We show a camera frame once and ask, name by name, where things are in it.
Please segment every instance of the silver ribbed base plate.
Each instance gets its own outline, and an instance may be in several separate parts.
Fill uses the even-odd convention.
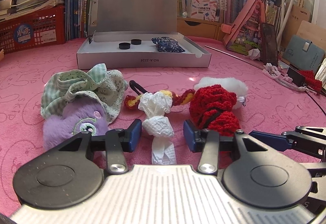
[[[307,224],[315,216],[303,206],[264,211],[232,198],[216,177],[190,165],[135,165],[106,179],[87,201],[63,210],[22,206],[17,224]]]

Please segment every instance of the purple plush toy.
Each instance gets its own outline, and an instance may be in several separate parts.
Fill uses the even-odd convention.
[[[96,100],[87,96],[76,98],[63,109],[62,117],[51,115],[43,125],[45,150],[49,150],[81,131],[90,131],[92,136],[108,131],[106,114]]]

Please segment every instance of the green checkered cloth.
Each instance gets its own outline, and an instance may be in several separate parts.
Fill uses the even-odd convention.
[[[61,116],[68,102],[78,95],[85,95],[103,106],[110,124],[120,112],[124,86],[122,73],[107,71],[104,63],[95,65],[87,73],[81,70],[56,73],[45,85],[41,115],[44,119],[51,115]]]

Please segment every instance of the circular black mount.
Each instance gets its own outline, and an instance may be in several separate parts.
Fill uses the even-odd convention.
[[[141,39],[132,39],[131,40],[131,44],[133,44],[133,45],[140,45],[141,44]]]
[[[119,49],[130,49],[130,43],[128,42],[119,43]]]
[[[245,204],[280,209],[304,203],[311,175],[299,163],[249,135],[235,135],[240,158],[224,171],[226,190]]]
[[[87,158],[92,134],[77,134],[18,169],[13,187],[34,208],[61,209],[88,199],[102,186],[103,170]]]

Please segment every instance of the blue gripper pad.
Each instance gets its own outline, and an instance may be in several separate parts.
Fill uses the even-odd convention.
[[[292,144],[288,141],[286,136],[283,135],[270,134],[255,130],[250,132],[249,135],[278,151],[292,149]]]
[[[133,152],[135,151],[141,136],[141,120],[135,119],[135,121],[127,129],[127,132],[130,133],[129,150]]]
[[[184,121],[184,137],[190,151],[200,152],[203,150],[204,143],[200,137],[200,130],[189,119]]]

